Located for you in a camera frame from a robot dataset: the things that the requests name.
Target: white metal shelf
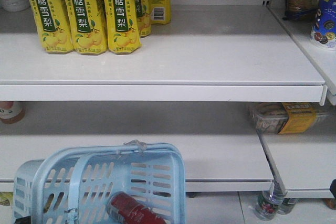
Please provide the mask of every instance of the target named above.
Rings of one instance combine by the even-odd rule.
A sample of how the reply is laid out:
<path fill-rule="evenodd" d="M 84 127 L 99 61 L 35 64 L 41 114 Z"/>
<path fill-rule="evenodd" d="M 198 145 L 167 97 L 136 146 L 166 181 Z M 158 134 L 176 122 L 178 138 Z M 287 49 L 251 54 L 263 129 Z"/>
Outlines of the white metal shelf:
<path fill-rule="evenodd" d="M 334 51 L 319 48 L 310 41 L 313 22 L 293 22 L 283 20 L 284 9 L 271 9 L 293 41 L 312 62 L 326 81 L 328 87 L 327 97 L 333 105 L 336 105 L 336 53 Z"/>
<path fill-rule="evenodd" d="M 243 103 L 26 102 L 0 125 L 0 191 L 19 166 L 72 146 L 167 142 L 183 156 L 188 191 L 269 189 L 272 174 Z"/>
<path fill-rule="evenodd" d="M 288 198 L 332 198 L 336 179 L 336 116 L 302 134 L 260 134 L 271 167 Z"/>
<path fill-rule="evenodd" d="M 0 15 L 0 100 L 324 101 L 323 78 L 263 6 L 175 5 L 126 56 L 48 55 L 31 10 Z"/>

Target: light blue basket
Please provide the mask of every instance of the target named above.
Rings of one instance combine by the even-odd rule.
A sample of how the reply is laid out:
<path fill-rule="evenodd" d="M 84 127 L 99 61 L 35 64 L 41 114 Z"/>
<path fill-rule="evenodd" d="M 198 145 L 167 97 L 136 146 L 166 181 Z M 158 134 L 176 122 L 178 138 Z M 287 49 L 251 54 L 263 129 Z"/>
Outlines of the light blue basket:
<path fill-rule="evenodd" d="M 124 191 L 159 214 L 167 224 L 185 224 L 185 174 L 171 144 L 68 148 L 17 171 L 13 219 L 32 224 L 114 222 L 106 204 Z"/>

